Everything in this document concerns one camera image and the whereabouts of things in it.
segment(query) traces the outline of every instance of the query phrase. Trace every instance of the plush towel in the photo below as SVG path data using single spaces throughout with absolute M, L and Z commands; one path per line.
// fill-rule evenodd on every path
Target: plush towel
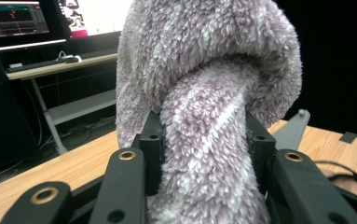
M 301 89 L 295 28 L 270 0 L 134 0 L 117 60 L 117 135 L 166 126 L 151 223 L 268 223 L 245 111 L 269 127 Z

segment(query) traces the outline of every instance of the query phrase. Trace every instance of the computer monitor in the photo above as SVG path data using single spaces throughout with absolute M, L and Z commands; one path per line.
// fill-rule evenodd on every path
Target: computer monitor
M 54 1 L 0 1 L 0 50 L 59 44 L 68 38 Z
M 58 0 L 73 39 L 120 32 L 131 0 Z

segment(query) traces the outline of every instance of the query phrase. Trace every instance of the wooden table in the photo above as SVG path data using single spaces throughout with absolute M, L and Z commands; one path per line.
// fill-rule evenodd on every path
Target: wooden table
M 276 123 L 269 131 L 274 133 L 284 123 L 283 120 Z M 308 127 L 299 150 L 314 160 L 337 161 L 357 171 L 357 139 L 347 144 L 339 141 L 341 136 L 341 133 Z M 0 220 L 24 191 L 39 183 L 63 181 L 71 189 L 77 189 L 103 175 L 117 149 L 117 134 L 112 132 L 0 183 Z

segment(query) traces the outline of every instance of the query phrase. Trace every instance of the white desk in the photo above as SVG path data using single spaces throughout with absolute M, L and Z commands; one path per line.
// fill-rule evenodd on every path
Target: white desk
M 53 64 L 51 66 L 45 66 L 40 68 L 35 68 L 31 70 L 8 73 L 7 77 L 9 80 L 30 79 L 34 87 L 36 97 L 38 98 L 39 104 L 43 110 L 45 119 L 49 126 L 50 132 L 52 133 L 53 139 L 57 145 L 57 151 L 59 154 L 64 154 L 67 149 L 62 144 L 62 140 L 56 130 L 56 125 L 68 121 L 70 119 L 76 119 L 88 113 L 106 108 L 110 105 L 115 105 L 117 103 L 115 90 L 110 90 L 96 94 L 78 101 L 74 101 L 65 105 L 59 105 L 53 108 L 47 108 L 45 101 L 42 97 L 41 91 L 36 84 L 37 77 L 43 77 L 51 74 L 62 73 L 65 71 L 70 71 L 90 65 L 112 62 L 117 59 L 117 54 L 104 55 L 100 57 L 90 58 L 82 60 L 81 63 L 59 63 Z

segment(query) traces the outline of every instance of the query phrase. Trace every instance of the mounting hole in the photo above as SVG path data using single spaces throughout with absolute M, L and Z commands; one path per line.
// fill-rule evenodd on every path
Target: mounting hole
M 111 223 L 119 223 L 125 218 L 125 213 L 122 210 L 114 210 L 109 213 L 108 221 Z
M 119 154 L 119 158 L 122 161 L 129 161 L 129 160 L 132 160 L 134 157 L 135 157 L 135 152 L 133 152 L 133 151 L 124 151 Z
M 290 160 L 290 161 L 303 161 L 303 157 L 301 157 L 299 154 L 296 154 L 294 152 L 287 152 L 284 154 L 285 158 Z
M 329 219 L 336 224 L 348 224 L 349 222 L 338 213 L 329 213 Z
M 55 187 L 47 187 L 37 191 L 31 197 L 31 202 L 34 204 L 43 204 L 52 201 L 58 195 L 59 190 Z

